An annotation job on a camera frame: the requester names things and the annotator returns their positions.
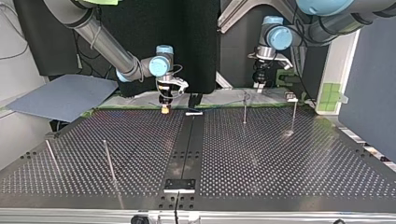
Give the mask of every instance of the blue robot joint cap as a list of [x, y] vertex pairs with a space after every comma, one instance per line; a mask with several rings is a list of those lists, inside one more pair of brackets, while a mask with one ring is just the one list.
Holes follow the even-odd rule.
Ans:
[[149, 62], [148, 70], [155, 77], [163, 77], [170, 70], [171, 64], [166, 57], [156, 56]]
[[157, 53], [168, 53], [168, 54], [174, 54], [174, 50], [172, 46], [169, 45], [160, 45], [157, 46]]
[[284, 50], [291, 46], [293, 34], [286, 26], [277, 26], [267, 35], [267, 44], [276, 50]]

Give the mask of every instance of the black cable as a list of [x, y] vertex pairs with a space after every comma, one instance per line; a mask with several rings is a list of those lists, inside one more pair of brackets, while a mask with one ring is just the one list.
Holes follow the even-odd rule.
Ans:
[[105, 78], [105, 77], [102, 76], [102, 74], [100, 74], [100, 72], [98, 72], [97, 70], [95, 70], [95, 69], [93, 68], [93, 66], [92, 66], [90, 63], [88, 63], [88, 62], [85, 61], [84, 59], [81, 59], [81, 61], [84, 62], [85, 64], [87, 64], [87, 65], [90, 67], [90, 69], [91, 69], [90, 76], [93, 76], [93, 72], [94, 72], [94, 73], [96, 73], [97, 75], [99, 75], [99, 77]]
[[8, 116], [10, 116], [10, 115], [13, 115], [13, 114], [15, 114], [15, 113], [16, 113], [16, 111], [13, 111], [13, 112], [11, 112], [11, 113], [9, 113], [9, 114], [6, 114], [6, 115], [0, 117], [0, 119], [6, 118], [6, 117], [8, 117]]
[[357, 31], [359, 31], [359, 29], [361, 29], [361, 27], [359, 27], [359, 28], [356, 28], [356, 29], [354, 29], [354, 30], [352, 30], [352, 31], [348, 31], [348, 32], [333, 32], [333, 31], [331, 31], [331, 30], [329, 30], [324, 24], [323, 24], [323, 20], [321, 19], [321, 17], [318, 17], [318, 22], [319, 22], [319, 25], [320, 25], [320, 28], [322, 28], [323, 30], [324, 30], [324, 32], [326, 32], [327, 34], [329, 34], [329, 35], [350, 35], [350, 34], [352, 34], [352, 33], [355, 33], [355, 32], [357, 32]]
[[[304, 42], [305, 42], [305, 46], [308, 47], [308, 46], [307, 46], [307, 43], [306, 43], [306, 40], [305, 40], [305, 30], [304, 30], [304, 27], [303, 27], [303, 30], [300, 31], [300, 30], [299, 30], [299, 25], [298, 25], [298, 23], [301, 24], [301, 21], [298, 20], [298, 19], [296, 20], [297, 10], [298, 10], [298, 7], [296, 7], [295, 10], [294, 10], [293, 25], [296, 25], [296, 23], [297, 23], [297, 25], [296, 25], [297, 31], [298, 31], [297, 34], [300, 35], [301, 39], [304, 40]], [[291, 57], [291, 58], [293, 59], [293, 63], [296, 65], [297, 76], [298, 76], [298, 78], [300, 79], [301, 85], [303, 86], [304, 91], [306, 92], [306, 95], [309, 97], [309, 99], [312, 101], [312, 103], [315, 105], [315, 107], [317, 107], [317, 104], [314, 102], [314, 98], [312, 98], [312, 96], [309, 94], [308, 89], [306, 88], [306, 86], [305, 86], [305, 84], [304, 84], [304, 82], [303, 82], [303, 76], [302, 76], [301, 73], [300, 73], [299, 66], [297, 65], [297, 59], [296, 59], [295, 56], [296, 56], [296, 54], [294, 53], [294, 57]]]
[[91, 59], [91, 60], [97, 59], [97, 58], [99, 58], [100, 56], [102, 56], [102, 54], [100, 54], [99, 52], [98, 52], [98, 54], [95, 55], [95, 56], [88, 56], [87, 54], [85, 54], [84, 52], [82, 52], [82, 50], [79, 48], [79, 44], [78, 44], [78, 40], [79, 40], [80, 37], [81, 37], [81, 35], [78, 35], [78, 36], [77, 36], [77, 40], [76, 40], [78, 52], [79, 52], [80, 55], [84, 56], [84, 57], [87, 58], [87, 59]]
[[306, 88], [304, 82], [303, 82], [303, 76], [301, 75], [298, 66], [297, 66], [297, 59], [296, 57], [292, 57], [293, 58], [293, 62], [294, 64], [296, 64], [296, 72], [297, 72], [297, 77], [300, 79], [301, 85], [304, 88], [304, 91], [306, 92], [306, 95], [309, 97], [309, 99], [312, 101], [312, 103], [314, 104], [315, 107], [317, 107], [317, 103], [315, 102], [314, 98], [311, 96], [311, 94], [309, 94], [308, 89]]
[[28, 49], [29, 49], [29, 44], [26, 44], [25, 49], [24, 49], [21, 53], [18, 53], [18, 54], [12, 55], [12, 56], [7, 56], [7, 57], [4, 57], [4, 58], [0, 58], [0, 60], [8, 60], [8, 59], [13, 59], [13, 58], [20, 57], [20, 56], [21, 56], [22, 54], [24, 54]]
[[176, 204], [175, 204], [175, 223], [178, 224], [178, 215], [177, 215], [177, 206], [178, 206], [178, 196], [180, 193], [177, 194]]
[[114, 66], [111, 64], [110, 67], [108, 68], [107, 72], [105, 73], [105, 79], [108, 79], [110, 76], [111, 70], [114, 68]]

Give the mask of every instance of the metal bracket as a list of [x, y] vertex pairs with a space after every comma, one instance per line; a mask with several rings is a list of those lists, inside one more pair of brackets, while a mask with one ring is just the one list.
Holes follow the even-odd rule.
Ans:
[[195, 193], [194, 179], [167, 179], [164, 193]]
[[232, 0], [218, 20], [219, 30], [225, 34], [252, 8], [269, 5], [279, 11], [288, 21], [293, 20], [294, 7], [287, 0]]
[[263, 60], [263, 61], [275, 61], [275, 62], [279, 63], [279, 65], [282, 66], [285, 70], [289, 70], [294, 67], [293, 63], [281, 53], [278, 53], [276, 55], [276, 57], [261, 56], [256, 53], [251, 53], [247, 57], [250, 59], [256, 59], [256, 60], [259, 59], [259, 60]]
[[216, 72], [216, 82], [224, 89], [224, 90], [232, 90], [233, 85], [228, 82], [219, 72]]

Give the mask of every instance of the metal rod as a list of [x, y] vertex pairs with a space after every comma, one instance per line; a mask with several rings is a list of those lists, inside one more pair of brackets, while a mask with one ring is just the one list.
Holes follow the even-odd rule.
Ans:
[[111, 161], [110, 151], [108, 150], [108, 145], [107, 145], [107, 141], [106, 140], [103, 140], [103, 146], [105, 147], [107, 161], [108, 161], [108, 166], [110, 167], [111, 176], [113, 177], [114, 181], [117, 181], [116, 174], [114, 173], [114, 169], [113, 169], [113, 162]]
[[297, 113], [297, 103], [294, 103], [294, 110], [293, 110], [293, 121], [291, 123], [291, 131], [294, 132], [294, 121], [296, 120], [296, 113]]
[[244, 124], [248, 123], [248, 93], [244, 95]]
[[244, 111], [244, 124], [247, 123], [247, 113], [248, 113], [248, 107], [245, 105], [245, 111]]
[[50, 156], [53, 160], [56, 160], [55, 154], [53, 153], [52, 146], [50, 145], [50, 141], [46, 140], [47, 147], [49, 148]]

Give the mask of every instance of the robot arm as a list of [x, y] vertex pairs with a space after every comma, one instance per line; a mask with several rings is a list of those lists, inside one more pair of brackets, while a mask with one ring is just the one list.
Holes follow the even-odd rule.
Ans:
[[78, 32], [116, 67], [121, 81], [134, 81], [142, 76], [151, 76], [147, 72], [141, 74], [136, 57], [127, 52], [93, 16], [92, 8], [95, 5], [75, 0], [45, 0], [44, 2], [58, 21]]
[[[266, 84], [267, 74], [274, 63], [285, 70], [293, 64], [279, 53], [289, 47], [319, 47], [330, 44], [337, 36], [358, 31], [379, 17], [396, 16], [396, 0], [296, 0], [293, 7], [287, 0], [233, 0], [219, 18], [219, 31], [226, 33], [250, 9], [258, 5], [269, 5], [277, 9], [291, 23], [284, 25], [284, 18], [267, 16], [262, 23], [259, 45], [248, 57], [256, 59], [253, 75], [258, 92]], [[312, 24], [303, 24], [300, 10], [318, 16]]]
[[178, 95], [184, 93], [189, 84], [181, 78], [175, 78], [173, 72], [173, 48], [158, 46], [157, 56], [141, 62], [126, 51], [108, 30], [93, 16], [94, 4], [76, 0], [44, 0], [51, 13], [66, 27], [78, 32], [92, 48], [95, 48], [117, 69], [122, 82], [143, 80], [155, 76], [160, 93], [163, 113], [169, 111], [172, 86], [179, 86]]
[[279, 17], [266, 17], [260, 45], [282, 50], [288, 47], [328, 45], [339, 35], [347, 35], [380, 17], [396, 16], [396, 0], [297, 0], [300, 10], [318, 16], [309, 25], [284, 26]]

